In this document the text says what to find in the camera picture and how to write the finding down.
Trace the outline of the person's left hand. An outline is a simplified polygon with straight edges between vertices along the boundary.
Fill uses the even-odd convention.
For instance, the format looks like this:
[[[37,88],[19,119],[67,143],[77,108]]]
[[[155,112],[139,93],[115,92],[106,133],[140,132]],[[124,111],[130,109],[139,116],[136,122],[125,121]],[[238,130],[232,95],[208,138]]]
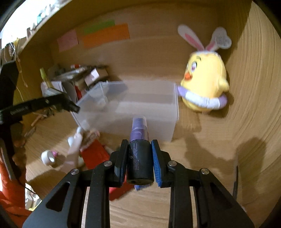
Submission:
[[[15,151],[12,160],[21,172],[25,170],[27,163],[27,156],[25,150],[26,139],[23,135],[23,129],[24,125],[22,123],[16,123],[11,126],[11,136]]]

